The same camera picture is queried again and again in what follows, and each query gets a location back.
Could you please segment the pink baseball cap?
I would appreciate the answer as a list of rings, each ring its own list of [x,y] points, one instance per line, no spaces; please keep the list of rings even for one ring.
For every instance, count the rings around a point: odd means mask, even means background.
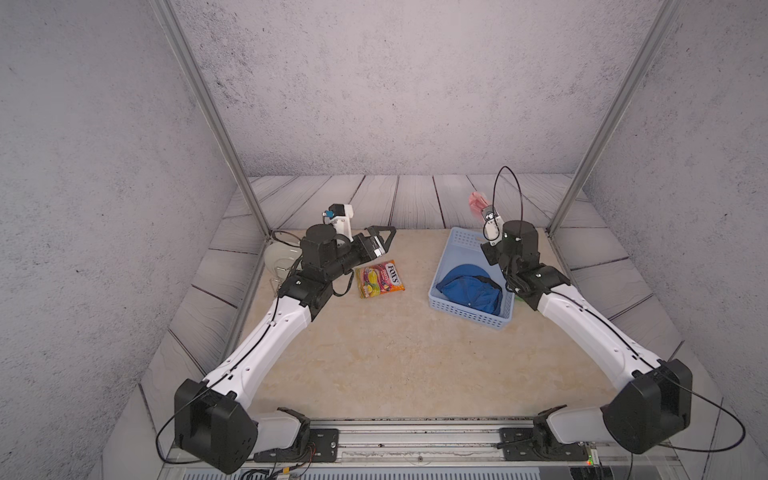
[[[476,218],[485,222],[491,205],[481,192],[474,191],[469,197],[469,208]]]

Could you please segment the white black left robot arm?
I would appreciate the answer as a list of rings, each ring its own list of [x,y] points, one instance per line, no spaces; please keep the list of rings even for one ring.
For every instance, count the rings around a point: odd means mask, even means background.
[[[224,474],[263,452],[302,458],[309,449],[308,417],[288,408],[259,415],[248,409],[279,357],[335,296],[335,280],[386,254],[395,235],[386,226],[353,237],[329,224],[307,229],[299,259],[258,326],[202,380],[187,379],[176,390],[168,421],[176,445]]]

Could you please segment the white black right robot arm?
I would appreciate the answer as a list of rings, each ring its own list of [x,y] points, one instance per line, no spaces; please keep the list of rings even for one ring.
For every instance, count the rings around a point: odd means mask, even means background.
[[[599,407],[557,407],[543,413],[546,443],[614,441],[643,454],[687,429],[693,375],[679,360],[665,361],[595,311],[557,268],[541,262],[536,228],[490,215],[482,251],[500,269],[505,287],[559,326],[603,371],[617,391]]]

